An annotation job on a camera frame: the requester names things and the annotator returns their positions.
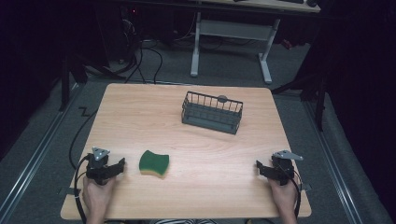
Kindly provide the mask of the black computer tower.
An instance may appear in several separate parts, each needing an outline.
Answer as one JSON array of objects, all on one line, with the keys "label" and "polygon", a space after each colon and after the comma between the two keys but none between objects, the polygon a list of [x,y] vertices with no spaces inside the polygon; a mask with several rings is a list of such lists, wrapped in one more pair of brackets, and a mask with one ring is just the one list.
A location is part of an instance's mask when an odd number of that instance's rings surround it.
[{"label": "black computer tower", "polygon": [[136,7],[120,7],[120,22],[126,40],[126,58],[131,60],[139,43],[139,23]]}]

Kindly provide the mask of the person's striped clothing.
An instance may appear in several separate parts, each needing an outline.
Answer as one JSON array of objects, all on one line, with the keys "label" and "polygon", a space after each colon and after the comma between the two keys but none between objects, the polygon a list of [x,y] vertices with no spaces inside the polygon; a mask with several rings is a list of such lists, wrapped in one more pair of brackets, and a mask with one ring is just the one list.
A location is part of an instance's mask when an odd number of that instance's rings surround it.
[{"label": "person's striped clothing", "polygon": [[218,224],[212,219],[155,219],[149,224]]}]

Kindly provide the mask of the person's left hand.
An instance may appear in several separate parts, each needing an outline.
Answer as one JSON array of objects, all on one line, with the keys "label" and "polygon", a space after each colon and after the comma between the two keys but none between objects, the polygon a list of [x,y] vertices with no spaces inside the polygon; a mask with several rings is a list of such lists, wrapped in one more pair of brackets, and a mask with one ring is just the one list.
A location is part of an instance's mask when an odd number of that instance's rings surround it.
[{"label": "person's left hand", "polygon": [[88,177],[83,179],[82,195],[84,203],[89,210],[87,218],[102,217],[105,219],[116,180],[116,177],[110,178],[105,185],[100,186]]}]

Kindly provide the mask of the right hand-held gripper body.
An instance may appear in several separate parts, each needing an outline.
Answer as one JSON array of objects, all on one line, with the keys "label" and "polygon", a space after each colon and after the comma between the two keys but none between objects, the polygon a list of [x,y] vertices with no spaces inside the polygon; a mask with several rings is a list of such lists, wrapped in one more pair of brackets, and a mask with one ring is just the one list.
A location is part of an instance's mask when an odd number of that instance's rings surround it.
[{"label": "right hand-held gripper body", "polygon": [[290,179],[294,178],[294,166],[292,165],[292,161],[302,161],[303,159],[303,156],[292,153],[286,149],[275,152],[272,155],[272,165],[277,171],[275,180],[277,180],[281,186],[286,185]]}]

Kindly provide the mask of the metal floor rail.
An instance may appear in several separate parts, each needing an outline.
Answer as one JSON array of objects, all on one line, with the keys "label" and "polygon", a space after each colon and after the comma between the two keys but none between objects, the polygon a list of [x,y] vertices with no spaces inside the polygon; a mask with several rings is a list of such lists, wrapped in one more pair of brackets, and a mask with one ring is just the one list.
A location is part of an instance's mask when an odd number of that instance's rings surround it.
[{"label": "metal floor rail", "polygon": [[321,131],[316,124],[314,107],[310,103],[302,103],[302,105],[319,140],[320,148],[322,150],[324,160],[328,168],[328,173],[330,174],[338,198],[346,212],[346,217],[349,224],[363,224],[361,215],[352,198],[349,187],[347,186],[347,183],[343,178],[339,167],[337,166],[336,160],[334,159],[330,145],[326,140],[324,132]]},{"label": "metal floor rail", "polygon": [[8,154],[0,161],[0,224],[6,224],[35,172],[45,158],[53,136],[84,84],[73,84],[70,99],[61,105],[62,85],[57,85],[49,99],[29,119]]}]

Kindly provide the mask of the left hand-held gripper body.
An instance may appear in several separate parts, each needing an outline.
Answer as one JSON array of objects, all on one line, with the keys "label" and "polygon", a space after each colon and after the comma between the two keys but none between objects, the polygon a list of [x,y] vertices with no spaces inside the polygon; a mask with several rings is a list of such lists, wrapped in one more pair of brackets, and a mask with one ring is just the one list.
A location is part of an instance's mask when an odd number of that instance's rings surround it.
[{"label": "left hand-held gripper body", "polygon": [[89,153],[89,162],[87,165],[86,176],[94,180],[98,185],[103,186],[108,182],[105,179],[105,171],[108,168],[108,154],[109,150],[99,147],[93,147],[92,153]]}]

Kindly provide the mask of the white desk with metal legs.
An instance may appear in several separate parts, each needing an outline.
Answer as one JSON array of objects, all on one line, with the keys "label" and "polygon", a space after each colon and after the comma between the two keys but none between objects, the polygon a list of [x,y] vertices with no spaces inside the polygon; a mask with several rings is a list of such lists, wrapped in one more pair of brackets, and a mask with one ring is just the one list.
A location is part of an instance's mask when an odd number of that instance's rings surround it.
[{"label": "white desk with metal legs", "polygon": [[[252,9],[268,9],[272,12],[313,13],[320,12],[320,7],[310,7],[306,0],[197,0],[200,7],[203,4],[220,4],[221,6],[246,7]],[[196,13],[194,49],[191,59],[191,76],[199,75],[200,37],[202,35],[230,37],[237,39],[264,41],[266,46],[258,54],[262,76],[266,84],[272,83],[267,57],[276,37],[280,17],[275,17],[272,25],[259,25],[236,21],[219,21],[202,19],[201,13]]]}]

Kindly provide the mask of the green and yellow sponge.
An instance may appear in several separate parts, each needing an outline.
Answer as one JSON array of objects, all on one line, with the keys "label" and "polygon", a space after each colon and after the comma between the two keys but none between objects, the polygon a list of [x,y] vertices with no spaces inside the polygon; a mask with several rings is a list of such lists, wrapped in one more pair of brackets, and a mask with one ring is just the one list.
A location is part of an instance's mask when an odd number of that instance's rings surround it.
[{"label": "green and yellow sponge", "polygon": [[139,171],[142,175],[154,175],[163,178],[169,167],[170,157],[146,150],[139,161]]}]

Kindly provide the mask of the person's right hand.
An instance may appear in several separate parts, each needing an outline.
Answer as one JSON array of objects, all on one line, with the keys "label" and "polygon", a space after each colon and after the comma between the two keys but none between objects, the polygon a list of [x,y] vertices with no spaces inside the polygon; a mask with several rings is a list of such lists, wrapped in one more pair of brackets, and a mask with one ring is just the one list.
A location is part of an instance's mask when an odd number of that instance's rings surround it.
[{"label": "person's right hand", "polygon": [[296,217],[294,206],[297,200],[297,191],[293,183],[289,180],[286,185],[280,186],[273,179],[268,179],[268,183],[280,217]]}]

